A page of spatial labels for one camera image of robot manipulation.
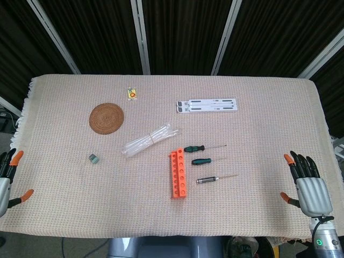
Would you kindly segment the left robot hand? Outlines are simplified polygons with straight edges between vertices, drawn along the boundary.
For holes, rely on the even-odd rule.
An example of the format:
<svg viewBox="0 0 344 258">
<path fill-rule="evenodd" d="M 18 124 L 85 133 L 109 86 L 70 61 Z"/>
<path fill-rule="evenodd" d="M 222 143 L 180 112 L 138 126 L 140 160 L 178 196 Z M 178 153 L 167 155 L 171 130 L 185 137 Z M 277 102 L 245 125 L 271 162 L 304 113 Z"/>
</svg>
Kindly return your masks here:
<svg viewBox="0 0 344 258">
<path fill-rule="evenodd" d="M 27 201 L 34 193 L 33 189 L 27 190 L 21 197 L 10 199 L 11 186 L 16 174 L 20 159 L 24 152 L 16 152 L 15 148 L 1 154 L 1 217 L 8 209 Z"/>
</svg>

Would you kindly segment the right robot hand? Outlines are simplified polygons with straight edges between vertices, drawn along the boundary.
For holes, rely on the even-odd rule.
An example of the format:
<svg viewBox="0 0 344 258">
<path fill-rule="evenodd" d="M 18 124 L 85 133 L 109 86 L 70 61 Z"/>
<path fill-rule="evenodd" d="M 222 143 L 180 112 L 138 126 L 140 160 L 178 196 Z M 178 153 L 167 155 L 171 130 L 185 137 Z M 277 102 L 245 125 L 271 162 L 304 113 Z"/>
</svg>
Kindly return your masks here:
<svg viewBox="0 0 344 258">
<path fill-rule="evenodd" d="M 320 177 L 314 160 L 293 151 L 289 155 L 284 154 L 284 159 L 290 168 L 298 198 L 293 199 L 281 192 L 282 199 L 288 204 L 300 208 L 308 217 L 328 216 L 333 211 L 333 207 L 326 183 Z"/>
</svg>

